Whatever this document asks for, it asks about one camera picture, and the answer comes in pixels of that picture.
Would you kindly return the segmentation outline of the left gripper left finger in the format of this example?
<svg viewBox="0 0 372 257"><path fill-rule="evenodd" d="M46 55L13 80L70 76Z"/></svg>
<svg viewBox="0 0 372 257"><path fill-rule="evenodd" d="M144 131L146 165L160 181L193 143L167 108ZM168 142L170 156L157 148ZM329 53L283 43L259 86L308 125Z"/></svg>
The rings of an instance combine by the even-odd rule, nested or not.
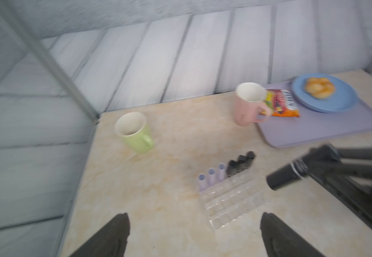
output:
<svg viewBox="0 0 372 257"><path fill-rule="evenodd" d="M123 257L129 236L129 215L117 214L70 256Z"/></svg>

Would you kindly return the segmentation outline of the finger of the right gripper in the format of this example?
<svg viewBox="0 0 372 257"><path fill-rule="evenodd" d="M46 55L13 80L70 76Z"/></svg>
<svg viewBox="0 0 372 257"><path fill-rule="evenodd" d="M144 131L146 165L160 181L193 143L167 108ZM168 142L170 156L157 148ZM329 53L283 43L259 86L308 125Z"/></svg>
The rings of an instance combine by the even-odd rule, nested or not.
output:
<svg viewBox="0 0 372 257"><path fill-rule="evenodd" d="M330 148L339 158L372 161L372 148L336 148L332 145Z"/></svg>
<svg viewBox="0 0 372 257"><path fill-rule="evenodd" d="M372 165L312 161L307 174L372 229Z"/></svg>

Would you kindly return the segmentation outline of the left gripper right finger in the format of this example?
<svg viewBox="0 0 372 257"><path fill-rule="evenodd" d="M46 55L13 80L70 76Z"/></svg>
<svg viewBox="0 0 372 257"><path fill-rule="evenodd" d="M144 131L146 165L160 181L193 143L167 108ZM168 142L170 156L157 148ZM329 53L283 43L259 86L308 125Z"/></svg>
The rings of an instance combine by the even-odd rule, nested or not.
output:
<svg viewBox="0 0 372 257"><path fill-rule="evenodd" d="M324 257L273 213L263 213L260 229L269 257Z"/></svg>

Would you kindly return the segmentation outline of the clear acrylic lipstick organizer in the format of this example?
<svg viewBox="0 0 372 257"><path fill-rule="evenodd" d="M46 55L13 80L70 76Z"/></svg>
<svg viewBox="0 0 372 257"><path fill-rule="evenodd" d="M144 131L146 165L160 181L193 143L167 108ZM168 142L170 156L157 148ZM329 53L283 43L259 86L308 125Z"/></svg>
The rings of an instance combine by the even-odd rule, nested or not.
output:
<svg viewBox="0 0 372 257"><path fill-rule="evenodd" d="M250 168L199 193L208 221L218 230L265 203L263 177Z"/></svg>

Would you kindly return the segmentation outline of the black lipstick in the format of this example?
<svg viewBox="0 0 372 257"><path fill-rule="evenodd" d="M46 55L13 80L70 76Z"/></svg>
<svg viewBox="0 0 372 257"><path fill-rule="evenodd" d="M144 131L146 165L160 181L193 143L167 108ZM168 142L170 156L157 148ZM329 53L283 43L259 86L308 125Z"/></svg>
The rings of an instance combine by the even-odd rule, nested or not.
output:
<svg viewBox="0 0 372 257"><path fill-rule="evenodd" d="M238 157L237 168L236 168L236 171L238 173L244 171L247 168L246 161L247 161L247 157L245 155L240 155Z"/></svg>
<svg viewBox="0 0 372 257"><path fill-rule="evenodd" d="M250 168L252 166L255 158L256 158L256 154L253 151L247 152L246 161L245 161L246 168Z"/></svg>
<svg viewBox="0 0 372 257"><path fill-rule="evenodd" d="M228 162L228 166L226 170L227 176L232 177L236 175L238 173L237 168L238 168L238 162L236 162L235 160L230 160Z"/></svg>
<svg viewBox="0 0 372 257"><path fill-rule="evenodd" d="M340 159L333 145L311 148L305 155L293 159L286 166L266 176L267 185L274 191L291 183L306 179L317 169L318 162L331 163Z"/></svg>

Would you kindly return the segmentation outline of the lavender lipstick tube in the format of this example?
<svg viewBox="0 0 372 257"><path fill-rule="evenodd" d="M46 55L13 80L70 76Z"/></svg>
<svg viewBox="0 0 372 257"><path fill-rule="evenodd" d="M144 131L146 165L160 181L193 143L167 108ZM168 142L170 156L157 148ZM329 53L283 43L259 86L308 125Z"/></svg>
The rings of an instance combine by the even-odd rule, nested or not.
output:
<svg viewBox="0 0 372 257"><path fill-rule="evenodd" d="M197 185L198 185L199 192L203 192L204 190L208 188L208 181L204 173L201 173L198 175Z"/></svg>
<svg viewBox="0 0 372 257"><path fill-rule="evenodd" d="M219 182L224 181L227 178L227 166L224 163L220 163L217 169L217 180Z"/></svg>
<svg viewBox="0 0 372 257"><path fill-rule="evenodd" d="M207 172L207 182L208 186L213 186L215 185L218 180L217 180L217 172L214 168L209 168Z"/></svg>

